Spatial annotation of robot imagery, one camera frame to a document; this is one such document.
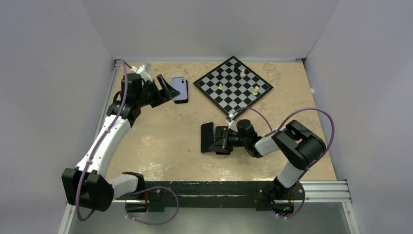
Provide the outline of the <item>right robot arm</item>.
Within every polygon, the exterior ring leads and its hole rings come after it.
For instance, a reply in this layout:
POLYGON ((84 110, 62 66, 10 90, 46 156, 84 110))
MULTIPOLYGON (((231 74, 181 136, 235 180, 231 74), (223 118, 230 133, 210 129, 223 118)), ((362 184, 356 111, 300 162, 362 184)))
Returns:
POLYGON ((259 136, 248 119, 239 120, 235 127, 235 130, 224 127, 213 131, 212 136, 203 135, 201 148, 205 152, 229 155, 235 147, 242 147, 254 158, 281 151, 287 163, 274 179, 273 191, 279 198, 290 195, 304 171, 327 150, 324 141, 297 120, 268 136, 259 136))

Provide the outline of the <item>black phone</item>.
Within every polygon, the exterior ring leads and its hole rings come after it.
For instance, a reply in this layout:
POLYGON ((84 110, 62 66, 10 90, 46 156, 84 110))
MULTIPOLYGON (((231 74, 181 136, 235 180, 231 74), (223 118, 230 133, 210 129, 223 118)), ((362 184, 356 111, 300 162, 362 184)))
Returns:
MULTIPOLYGON (((215 140, 219 140, 223 138, 223 131, 226 129, 225 126, 216 126, 215 127, 215 140)), ((229 152, 216 152, 216 155, 230 155, 229 152)))

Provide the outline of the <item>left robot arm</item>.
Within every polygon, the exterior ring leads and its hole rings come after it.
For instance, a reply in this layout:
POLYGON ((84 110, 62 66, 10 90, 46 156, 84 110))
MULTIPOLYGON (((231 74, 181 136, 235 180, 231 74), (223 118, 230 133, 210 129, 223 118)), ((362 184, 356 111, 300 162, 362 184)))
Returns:
POLYGON ((141 108, 155 108, 180 95, 157 75, 157 81, 129 73, 121 79, 112 104, 108 107, 104 124, 89 151, 74 168, 62 173, 62 183, 70 205, 93 211, 108 210, 112 201, 128 194, 140 199, 145 194, 143 176, 126 172, 114 179, 106 179, 109 164, 122 139, 141 114, 141 108))

